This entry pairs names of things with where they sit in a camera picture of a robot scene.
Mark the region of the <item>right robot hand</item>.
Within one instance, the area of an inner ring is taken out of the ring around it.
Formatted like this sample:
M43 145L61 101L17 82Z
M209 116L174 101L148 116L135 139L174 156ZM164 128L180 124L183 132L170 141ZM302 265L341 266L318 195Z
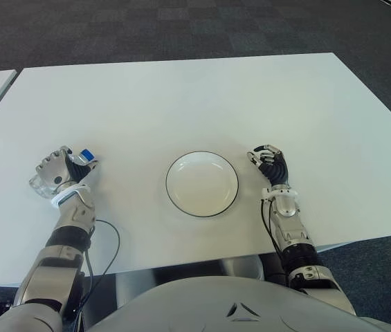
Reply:
M288 185L289 171L281 150L273 145L260 145L246 153L262 175L274 185Z

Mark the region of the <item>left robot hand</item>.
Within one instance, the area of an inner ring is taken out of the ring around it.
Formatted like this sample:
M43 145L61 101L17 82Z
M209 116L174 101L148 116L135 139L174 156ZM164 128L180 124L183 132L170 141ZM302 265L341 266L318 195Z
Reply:
M40 196L53 198L89 177L98 164L89 150L74 155L69 147L62 146L36 166L36 174L30 180L30 185Z

